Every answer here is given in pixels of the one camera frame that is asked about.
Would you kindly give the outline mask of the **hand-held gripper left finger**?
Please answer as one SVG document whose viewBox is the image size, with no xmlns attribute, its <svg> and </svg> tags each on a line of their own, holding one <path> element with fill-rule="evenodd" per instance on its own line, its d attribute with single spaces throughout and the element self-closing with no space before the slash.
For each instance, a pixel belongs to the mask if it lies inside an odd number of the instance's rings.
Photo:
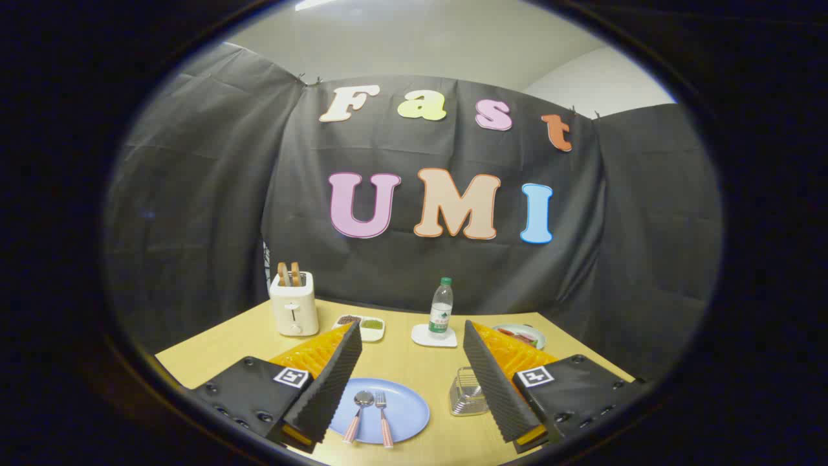
<svg viewBox="0 0 828 466">
<path fill-rule="evenodd" d="M 362 350 L 360 324 L 350 322 L 269 361 L 243 357 L 191 392 L 241 428 L 311 453 L 325 437 Z"/>
</svg>

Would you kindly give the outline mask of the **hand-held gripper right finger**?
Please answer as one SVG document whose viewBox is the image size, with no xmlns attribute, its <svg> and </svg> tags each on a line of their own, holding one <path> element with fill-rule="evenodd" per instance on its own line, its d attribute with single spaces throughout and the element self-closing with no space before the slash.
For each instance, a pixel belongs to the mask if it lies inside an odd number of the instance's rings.
<svg viewBox="0 0 828 466">
<path fill-rule="evenodd" d="M 645 392 L 583 354 L 556 359 L 470 320 L 463 348 L 503 440 L 517 453 L 582 436 Z"/>
</svg>

